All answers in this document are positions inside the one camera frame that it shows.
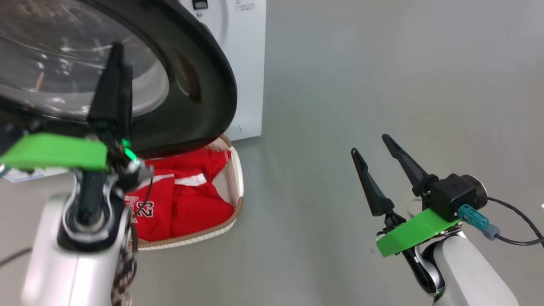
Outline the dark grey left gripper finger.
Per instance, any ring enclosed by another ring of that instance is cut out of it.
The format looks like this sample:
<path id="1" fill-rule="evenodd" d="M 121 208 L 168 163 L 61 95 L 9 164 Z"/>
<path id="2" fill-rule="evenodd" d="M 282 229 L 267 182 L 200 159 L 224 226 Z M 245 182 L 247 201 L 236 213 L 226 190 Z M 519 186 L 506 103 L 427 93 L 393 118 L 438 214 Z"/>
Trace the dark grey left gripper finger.
<path id="1" fill-rule="evenodd" d="M 94 130 L 114 137 L 124 136 L 125 81 L 124 45 L 114 42 L 87 115 L 87 122 Z"/>
<path id="2" fill-rule="evenodd" d="M 133 72 L 123 65 L 123 140 L 132 142 Z"/>

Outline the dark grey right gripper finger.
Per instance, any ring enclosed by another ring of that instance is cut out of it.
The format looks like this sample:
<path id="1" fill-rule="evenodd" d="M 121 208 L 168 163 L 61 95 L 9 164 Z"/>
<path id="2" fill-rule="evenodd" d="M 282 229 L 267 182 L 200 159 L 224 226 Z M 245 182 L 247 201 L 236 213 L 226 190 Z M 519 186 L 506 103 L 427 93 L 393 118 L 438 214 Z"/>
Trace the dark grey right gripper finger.
<path id="1" fill-rule="evenodd" d="M 382 140 L 391 156 L 399 162 L 408 177 L 412 184 L 413 194 L 425 196 L 429 193 L 430 186 L 438 180 L 438 176 L 427 173 L 389 134 L 383 134 Z"/>
<path id="2" fill-rule="evenodd" d="M 392 200 L 383 194 L 382 190 L 374 181 L 371 174 L 369 174 L 368 165 L 362 158 L 358 149 L 351 149 L 351 158 L 355 165 L 363 191 L 365 192 L 365 197 L 371 214 L 375 217 L 379 217 L 392 212 L 394 209 Z"/>

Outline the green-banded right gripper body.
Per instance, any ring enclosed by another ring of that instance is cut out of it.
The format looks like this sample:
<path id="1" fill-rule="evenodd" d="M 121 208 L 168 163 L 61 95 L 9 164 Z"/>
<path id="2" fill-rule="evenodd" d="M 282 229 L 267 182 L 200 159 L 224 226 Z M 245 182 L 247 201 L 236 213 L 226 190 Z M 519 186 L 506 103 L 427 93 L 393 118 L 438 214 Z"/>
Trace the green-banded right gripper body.
<path id="1" fill-rule="evenodd" d="M 453 228 L 460 219 L 447 221 L 432 209 L 426 209 L 376 241 L 380 254 L 386 258 L 419 245 L 443 231 Z"/>

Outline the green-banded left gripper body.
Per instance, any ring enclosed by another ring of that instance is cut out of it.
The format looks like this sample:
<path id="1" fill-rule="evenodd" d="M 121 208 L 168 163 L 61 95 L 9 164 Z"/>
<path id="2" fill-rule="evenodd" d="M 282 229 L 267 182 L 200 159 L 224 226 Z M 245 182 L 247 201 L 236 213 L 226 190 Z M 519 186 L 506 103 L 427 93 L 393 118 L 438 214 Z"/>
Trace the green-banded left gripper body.
<path id="1" fill-rule="evenodd" d="M 138 158 L 123 137 L 97 132 L 97 139 L 27 130 L 1 133 L 1 176 L 12 169 L 32 174 L 37 169 L 70 169 L 79 191 L 135 190 L 153 182 L 154 169 Z"/>

